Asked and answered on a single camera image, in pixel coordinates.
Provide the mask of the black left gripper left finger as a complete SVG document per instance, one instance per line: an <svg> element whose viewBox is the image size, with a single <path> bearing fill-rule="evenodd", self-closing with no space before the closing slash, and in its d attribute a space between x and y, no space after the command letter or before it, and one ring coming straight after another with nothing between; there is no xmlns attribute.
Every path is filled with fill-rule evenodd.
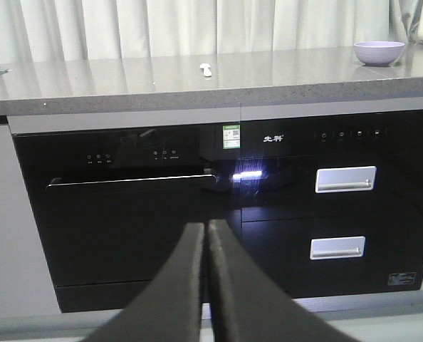
<svg viewBox="0 0 423 342"><path fill-rule="evenodd" d="M198 341L203 247L204 224L186 224L155 278L84 341Z"/></svg>

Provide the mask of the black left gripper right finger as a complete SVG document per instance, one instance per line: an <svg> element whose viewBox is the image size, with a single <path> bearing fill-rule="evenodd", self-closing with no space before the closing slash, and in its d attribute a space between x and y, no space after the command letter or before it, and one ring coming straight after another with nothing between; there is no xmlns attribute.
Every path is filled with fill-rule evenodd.
<svg viewBox="0 0 423 342"><path fill-rule="evenodd" d="M223 219L207 229L209 300L216 341L351 341L283 292Z"/></svg>

